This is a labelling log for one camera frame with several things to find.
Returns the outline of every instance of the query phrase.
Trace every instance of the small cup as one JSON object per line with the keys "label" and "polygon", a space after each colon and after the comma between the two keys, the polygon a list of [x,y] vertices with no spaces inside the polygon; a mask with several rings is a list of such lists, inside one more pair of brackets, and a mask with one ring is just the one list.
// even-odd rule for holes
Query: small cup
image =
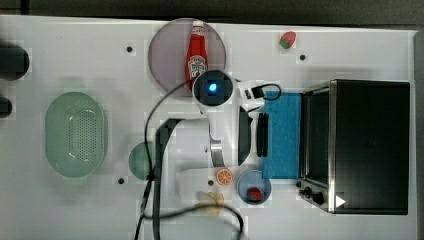
{"label": "small cup", "polygon": [[[260,192],[260,201],[252,201],[248,197],[249,191],[255,188]],[[237,192],[245,203],[259,205],[266,202],[271,195],[271,182],[269,179],[262,178],[262,171],[248,170],[240,176],[237,182]]]}
{"label": "small cup", "polygon": [[[149,152],[152,157],[153,167],[156,163],[155,161],[155,147],[153,142],[147,142]],[[149,161],[147,157],[147,151],[144,142],[138,144],[131,151],[129,157],[129,167],[131,172],[140,180],[147,180],[149,175]]]}

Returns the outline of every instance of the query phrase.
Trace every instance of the green colander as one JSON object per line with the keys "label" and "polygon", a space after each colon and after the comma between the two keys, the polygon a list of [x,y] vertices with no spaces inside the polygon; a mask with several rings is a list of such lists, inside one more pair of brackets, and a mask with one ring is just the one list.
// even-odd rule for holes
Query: green colander
{"label": "green colander", "polygon": [[46,155],[58,173],[80,178],[106,155],[106,118],[94,99],[81,92],[56,98],[46,114]]}

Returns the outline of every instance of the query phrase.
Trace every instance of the black cable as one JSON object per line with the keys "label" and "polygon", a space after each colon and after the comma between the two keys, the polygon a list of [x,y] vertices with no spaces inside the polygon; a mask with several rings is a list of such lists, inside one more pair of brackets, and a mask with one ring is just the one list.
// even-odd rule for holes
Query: black cable
{"label": "black cable", "polygon": [[168,98],[171,94],[173,94],[175,91],[177,91],[178,89],[180,89],[181,87],[183,87],[186,83],[181,83],[180,85],[178,85],[177,87],[175,87],[174,89],[172,89],[170,92],[168,92],[165,96],[163,96],[161,98],[161,100],[159,100],[159,102],[156,103],[156,105],[153,107],[152,111],[150,111],[149,116],[147,117],[146,120],[146,124],[144,125],[144,147],[146,148],[146,153],[147,153],[147,160],[149,162],[149,175],[147,175],[147,185],[146,188],[144,189],[144,193],[143,193],[143,199],[141,200],[141,207],[140,207],[140,218],[138,220],[138,224],[137,224],[137,228],[135,231],[135,237],[134,240],[138,239],[138,235],[140,233],[140,227],[141,227],[141,222],[144,218],[144,211],[146,210],[146,206],[147,206],[147,202],[150,196],[150,189],[152,187],[152,182],[154,180],[154,172],[153,172],[153,163],[152,163],[152,155],[150,153],[149,150],[149,146],[147,144],[147,130],[149,128],[149,122],[153,116],[153,113],[156,111],[156,109],[159,107],[160,104],[162,104],[162,102]]}
{"label": "black cable", "polygon": [[267,100],[267,101],[275,101],[275,100],[279,99],[281,97],[281,94],[282,94],[281,87],[278,84],[275,84],[275,83],[268,83],[268,84],[262,85],[261,88],[268,87],[268,86],[277,87],[278,88],[278,94],[277,94],[277,96],[275,98],[266,98],[264,96],[264,99]]}
{"label": "black cable", "polygon": [[[146,124],[144,126],[144,147],[146,148],[147,159],[148,159],[148,162],[149,162],[149,175],[147,176],[148,182],[147,182],[146,188],[144,189],[143,199],[142,199],[141,208],[140,208],[140,218],[138,220],[138,224],[137,224],[136,234],[135,234],[134,240],[137,240],[138,239],[138,235],[140,233],[140,227],[141,227],[141,223],[143,221],[143,218],[145,218],[145,219],[153,219],[153,216],[147,216],[147,215],[144,214],[144,212],[146,210],[146,206],[147,206],[147,201],[148,201],[149,195],[150,195],[150,189],[151,189],[151,186],[152,186],[152,181],[154,180],[154,168],[153,168],[153,163],[152,163],[152,156],[151,156],[151,153],[150,153],[150,150],[149,150],[149,146],[147,144],[147,130],[148,130],[149,122],[150,122],[150,120],[151,120],[151,118],[153,116],[153,113],[156,111],[156,109],[159,107],[159,105],[162,104],[162,102],[166,98],[168,98],[175,91],[177,91],[178,89],[180,89],[181,87],[183,87],[185,84],[186,84],[185,82],[184,83],[181,83],[180,85],[178,85],[177,87],[175,87],[174,89],[172,89],[170,92],[168,92],[165,96],[163,96],[161,98],[161,100],[159,100],[159,102],[156,103],[155,107],[152,109],[152,111],[150,111],[150,114],[147,117]],[[281,88],[278,85],[277,85],[277,87],[280,89],[280,94],[278,95],[278,97],[280,97],[281,96]],[[161,216],[159,216],[159,219],[162,219],[162,218],[172,218],[172,217],[176,217],[176,216],[179,216],[179,215],[188,213],[188,212],[196,211],[198,209],[203,209],[203,208],[208,208],[208,207],[216,207],[216,206],[217,206],[216,204],[215,205],[211,204],[211,205],[202,205],[202,206],[198,206],[198,207],[187,208],[187,209],[183,209],[181,211],[175,212],[175,213],[161,215]],[[236,217],[237,217],[237,219],[239,221],[239,225],[240,225],[237,239],[240,239],[241,238],[241,235],[243,233],[243,227],[244,227],[243,218],[233,208],[228,207],[226,205],[222,205],[222,207],[225,208],[225,209],[227,209],[227,210],[229,210],[229,211],[231,211],[232,213],[234,213],[236,215]]]}
{"label": "black cable", "polygon": [[[243,234],[243,228],[244,228],[243,218],[240,216],[240,214],[236,210],[234,210],[232,207],[229,207],[227,205],[202,204],[202,205],[199,205],[199,206],[196,206],[196,207],[185,208],[185,209],[182,209],[182,210],[177,211],[177,212],[166,213],[166,214],[163,214],[163,215],[159,216],[159,218],[160,219],[174,218],[174,217],[178,217],[180,215],[186,214],[188,212],[193,212],[193,211],[197,211],[197,210],[200,210],[200,209],[205,209],[205,208],[210,208],[210,207],[217,207],[217,206],[220,206],[220,207],[222,207],[224,209],[227,209],[228,211],[230,211],[234,215],[236,215],[237,220],[239,221],[239,225],[240,225],[240,228],[239,228],[238,235],[237,235],[237,238],[236,239],[240,240],[241,239],[241,236]],[[153,216],[144,215],[144,218],[146,218],[148,220],[152,220],[153,219]]]}
{"label": "black cable", "polygon": [[248,113],[249,113],[249,112],[253,112],[253,111],[258,110],[259,108],[261,108],[261,107],[252,108],[252,109],[250,109],[250,110],[249,110],[249,111],[247,111],[247,112],[248,112]]}

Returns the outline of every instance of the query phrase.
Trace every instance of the blue light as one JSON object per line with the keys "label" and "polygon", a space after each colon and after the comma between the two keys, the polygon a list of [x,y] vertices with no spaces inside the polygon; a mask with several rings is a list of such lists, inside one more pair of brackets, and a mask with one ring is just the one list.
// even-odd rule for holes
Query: blue light
{"label": "blue light", "polygon": [[216,91],[216,84],[212,83],[211,85],[209,85],[209,91],[210,92],[215,92]]}

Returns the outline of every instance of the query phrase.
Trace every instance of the strawberry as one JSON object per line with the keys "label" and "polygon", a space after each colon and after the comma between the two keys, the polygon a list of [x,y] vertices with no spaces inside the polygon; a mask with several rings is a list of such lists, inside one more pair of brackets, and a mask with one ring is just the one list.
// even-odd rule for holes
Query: strawberry
{"label": "strawberry", "polygon": [[292,32],[292,31],[286,32],[280,38],[280,45],[283,48],[288,49],[291,46],[293,46],[295,40],[296,40],[296,33],[295,32]]}
{"label": "strawberry", "polygon": [[258,203],[262,200],[261,191],[257,187],[252,187],[247,190],[247,200],[253,203]]}

